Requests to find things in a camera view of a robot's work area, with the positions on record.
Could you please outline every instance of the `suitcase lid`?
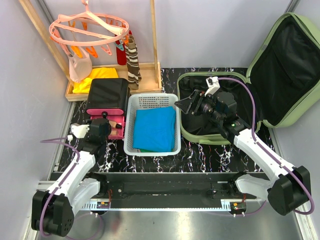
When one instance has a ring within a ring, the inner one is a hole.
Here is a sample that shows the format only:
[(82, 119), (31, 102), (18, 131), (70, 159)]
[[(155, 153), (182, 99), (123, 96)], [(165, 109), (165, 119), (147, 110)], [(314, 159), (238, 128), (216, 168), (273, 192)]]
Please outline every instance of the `suitcase lid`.
[(280, 126), (299, 104), (305, 104), (296, 111), (297, 120), (315, 102), (302, 103), (319, 84), (319, 43), (319, 30), (303, 16), (285, 13), (272, 27), (246, 74), (268, 127)]

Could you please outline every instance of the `black marble surface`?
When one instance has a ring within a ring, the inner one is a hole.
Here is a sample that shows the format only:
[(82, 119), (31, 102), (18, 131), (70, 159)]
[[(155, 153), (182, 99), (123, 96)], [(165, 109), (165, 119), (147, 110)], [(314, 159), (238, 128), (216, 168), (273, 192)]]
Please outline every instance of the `black marble surface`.
[[(246, 68), (163, 68), (161, 69), (162, 90), (177, 94), (177, 80), (188, 72), (237, 72), (246, 74)], [(71, 123), (83, 124), (89, 116), (85, 113), (86, 102), (76, 102)], [(263, 124), (259, 137), (271, 148), (269, 130)], [(81, 140), (73, 140), (77, 147)], [(70, 164), (74, 153), (64, 148), (58, 172)], [(109, 140), (105, 150), (105, 161), (99, 165), (99, 172), (259, 172), (261, 169), (244, 152), (231, 145), (204, 145), (192, 143), (181, 137), (181, 151), (174, 156), (140, 157), (128, 156), (122, 140)]]

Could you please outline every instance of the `open suitcase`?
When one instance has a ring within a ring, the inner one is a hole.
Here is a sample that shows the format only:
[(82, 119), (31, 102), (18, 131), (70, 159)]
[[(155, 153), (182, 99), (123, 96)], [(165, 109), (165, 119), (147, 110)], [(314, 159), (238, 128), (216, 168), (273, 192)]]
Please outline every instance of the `open suitcase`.
[[(269, 128), (295, 123), (320, 99), (320, 31), (309, 19), (285, 13), (272, 27), (250, 64), (246, 76), (235, 72), (190, 72), (177, 81), (178, 98), (195, 89), (208, 89), (206, 78), (229, 77), (243, 81), (256, 105), (256, 131), (261, 123)], [(219, 81), (220, 91), (228, 91), (237, 101), (237, 113), (252, 123), (252, 103), (246, 90), (233, 81)], [(181, 133), (190, 142), (221, 145), (229, 142), (203, 114), (180, 115)]]

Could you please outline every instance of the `white plastic basket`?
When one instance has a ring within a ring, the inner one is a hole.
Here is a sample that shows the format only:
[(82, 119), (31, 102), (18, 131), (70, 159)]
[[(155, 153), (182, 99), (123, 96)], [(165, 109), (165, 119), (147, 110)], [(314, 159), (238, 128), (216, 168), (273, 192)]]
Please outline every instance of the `white plastic basket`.
[[(168, 93), (142, 93), (134, 94), (129, 98), (128, 109), (126, 113), (126, 124), (124, 132), (124, 152), (131, 156), (169, 156), (176, 155), (181, 150), (181, 135), (180, 135), (180, 111), (175, 106), (178, 97)], [(139, 109), (155, 109), (173, 107), (176, 112), (175, 119), (175, 135), (174, 149), (172, 152), (140, 152), (133, 148), (134, 126), (136, 120), (136, 112)]]

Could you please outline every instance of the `pink and black box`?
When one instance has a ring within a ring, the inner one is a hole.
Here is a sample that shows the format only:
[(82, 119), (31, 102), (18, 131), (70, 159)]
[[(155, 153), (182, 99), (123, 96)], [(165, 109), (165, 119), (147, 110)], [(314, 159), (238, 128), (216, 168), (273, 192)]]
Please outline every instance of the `pink and black box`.
[(95, 78), (92, 80), (86, 112), (90, 119), (106, 118), (120, 125), (116, 135), (109, 135), (108, 139), (124, 139), (125, 116), (130, 97), (128, 81), (124, 78)]

